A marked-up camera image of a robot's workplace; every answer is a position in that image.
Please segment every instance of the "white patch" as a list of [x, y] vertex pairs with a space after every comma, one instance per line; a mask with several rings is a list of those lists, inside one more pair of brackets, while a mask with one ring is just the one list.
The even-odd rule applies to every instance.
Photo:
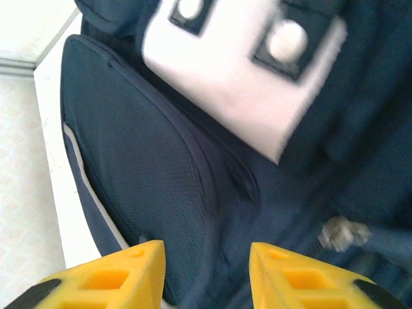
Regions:
[[[278, 163], [287, 140], [329, 75], [346, 38], [345, 23], [334, 20], [296, 84], [250, 60], [273, 0], [217, 0], [200, 37], [169, 22], [174, 4], [174, 0], [163, 0], [147, 27], [145, 63], [220, 124]], [[304, 34], [297, 34], [294, 55], [305, 47]]]
[[308, 35], [295, 21], [275, 23], [266, 41], [271, 56], [280, 62], [295, 62], [308, 46]]

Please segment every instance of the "white wall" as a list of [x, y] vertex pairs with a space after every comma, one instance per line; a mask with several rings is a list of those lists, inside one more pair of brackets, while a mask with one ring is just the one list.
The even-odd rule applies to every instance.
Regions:
[[74, 0], [0, 0], [0, 58], [36, 62], [75, 10]]

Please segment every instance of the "yellow plastic claw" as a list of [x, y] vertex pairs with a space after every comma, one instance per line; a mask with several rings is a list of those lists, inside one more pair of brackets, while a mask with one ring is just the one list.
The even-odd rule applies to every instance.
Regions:
[[266, 243], [253, 243], [249, 261], [254, 309], [378, 309], [353, 272]]
[[54, 274], [62, 283], [36, 309], [159, 309], [163, 241], [149, 241]]

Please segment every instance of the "zipper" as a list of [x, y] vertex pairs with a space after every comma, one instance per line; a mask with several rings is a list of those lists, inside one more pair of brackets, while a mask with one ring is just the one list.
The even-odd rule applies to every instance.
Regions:
[[329, 219], [322, 227], [316, 243], [309, 250], [311, 258], [316, 258], [324, 249], [345, 252], [350, 246], [365, 244], [372, 233], [365, 224], [349, 221], [344, 216]]

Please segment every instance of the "button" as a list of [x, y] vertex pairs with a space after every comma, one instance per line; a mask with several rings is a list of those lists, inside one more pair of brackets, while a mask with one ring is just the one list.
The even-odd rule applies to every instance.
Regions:
[[186, 19], [195, 19], [203, 9], [203, 0], [180, 0], [179, 13]]
[[279, 62], [294, 62], [308, 45], [308, 35], [297, 22], [285, 19], [276, 23], [267, 36], [267, 49]]

